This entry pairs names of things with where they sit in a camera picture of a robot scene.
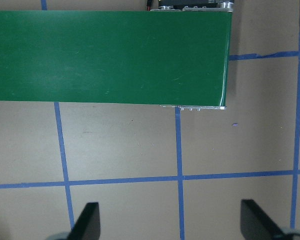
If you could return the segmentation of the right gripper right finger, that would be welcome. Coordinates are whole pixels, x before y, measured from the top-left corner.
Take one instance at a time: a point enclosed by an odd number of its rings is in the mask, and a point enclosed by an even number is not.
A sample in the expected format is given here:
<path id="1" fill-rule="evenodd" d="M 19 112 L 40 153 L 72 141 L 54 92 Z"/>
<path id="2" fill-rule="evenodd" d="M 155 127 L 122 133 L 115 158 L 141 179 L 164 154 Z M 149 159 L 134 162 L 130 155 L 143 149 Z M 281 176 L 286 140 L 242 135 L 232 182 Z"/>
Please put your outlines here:
<path id="1" fill-rule="evenodd" d="M 240 232 L 245 240 L 284 240 L 285 234 L 253 199 L 240 202 Z"/>

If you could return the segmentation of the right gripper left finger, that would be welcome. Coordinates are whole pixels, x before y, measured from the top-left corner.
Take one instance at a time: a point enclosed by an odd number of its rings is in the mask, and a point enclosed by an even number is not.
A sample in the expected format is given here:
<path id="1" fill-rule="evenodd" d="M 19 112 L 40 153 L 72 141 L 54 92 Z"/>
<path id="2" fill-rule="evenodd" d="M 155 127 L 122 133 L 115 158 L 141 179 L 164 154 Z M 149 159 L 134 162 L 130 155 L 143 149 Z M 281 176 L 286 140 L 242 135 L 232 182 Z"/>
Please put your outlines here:
<path id="1" fill-rule="evenodd" d="M 100 208 L 98 202 L 89 202 L 84 206 L 68 240 L 99 240 L 101 236 Z"/>

